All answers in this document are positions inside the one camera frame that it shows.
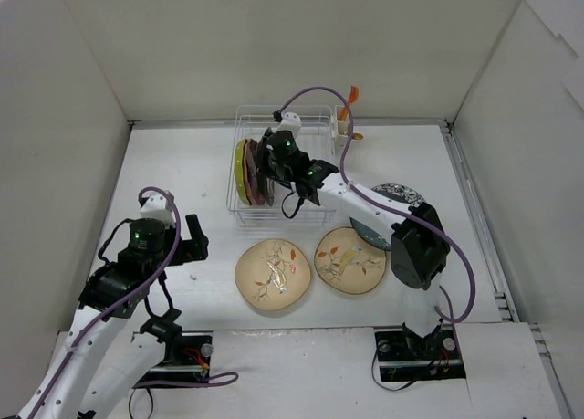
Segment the pink polka dot plate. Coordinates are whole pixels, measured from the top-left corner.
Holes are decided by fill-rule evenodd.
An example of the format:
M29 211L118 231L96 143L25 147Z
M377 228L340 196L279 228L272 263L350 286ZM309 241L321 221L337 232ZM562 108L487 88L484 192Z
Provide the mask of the pink polka dot plate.
M244 147L244 184L248 200L253 206L260 206L265 203L265 198L262 195L257 181L256 172L256 146L257 142L253 139L248 139Z

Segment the green polka dot plate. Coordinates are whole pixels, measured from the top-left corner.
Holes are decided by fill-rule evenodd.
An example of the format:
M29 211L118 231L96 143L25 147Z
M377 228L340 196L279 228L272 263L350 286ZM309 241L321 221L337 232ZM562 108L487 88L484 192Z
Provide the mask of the green polka dot plate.
M239 199L245 204L250 205L251 202L247 197L247 192L245 189L245 144L246 139L242 139L235 146L235 156L234 156L234 178L235 187Z

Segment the dark teal plate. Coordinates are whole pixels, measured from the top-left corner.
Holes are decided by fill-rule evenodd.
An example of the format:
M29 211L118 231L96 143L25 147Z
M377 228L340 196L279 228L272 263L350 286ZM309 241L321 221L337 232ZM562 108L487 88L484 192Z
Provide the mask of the dark teal plate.
M357 235L363 241L380 250L391 251L391 243L388 242L383 236L371 228L365 226L363 223L354 219L353 217L351 217L349 220L352 228L357 232Z

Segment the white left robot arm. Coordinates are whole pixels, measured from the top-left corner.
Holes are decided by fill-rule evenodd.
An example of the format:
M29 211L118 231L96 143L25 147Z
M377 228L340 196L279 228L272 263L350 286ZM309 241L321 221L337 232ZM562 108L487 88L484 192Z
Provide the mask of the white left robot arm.
M186 217L189 239L175 221L128 220L129 242L116 259L105 261L88 279L78 299L68 337L19 418L105 418L143 376L159 363L179 359L183 328L174 305L150 313L121 363L99 372L111 343L147 300L151 285L164 285L166 268L208 257L209 240L197 215Z

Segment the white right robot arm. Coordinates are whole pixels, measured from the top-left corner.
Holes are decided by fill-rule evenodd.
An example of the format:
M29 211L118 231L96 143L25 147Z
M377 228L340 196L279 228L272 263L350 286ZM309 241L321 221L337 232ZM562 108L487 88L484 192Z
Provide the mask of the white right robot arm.
M311 159L289 130L266 129L257 148L266 178L290 189L301 202L334 209L356 219L391 243L391 273L406 287L403 344L423 357L437 346L441 317L439 287L450 246L435 209L408 206L345 180L330 162Z

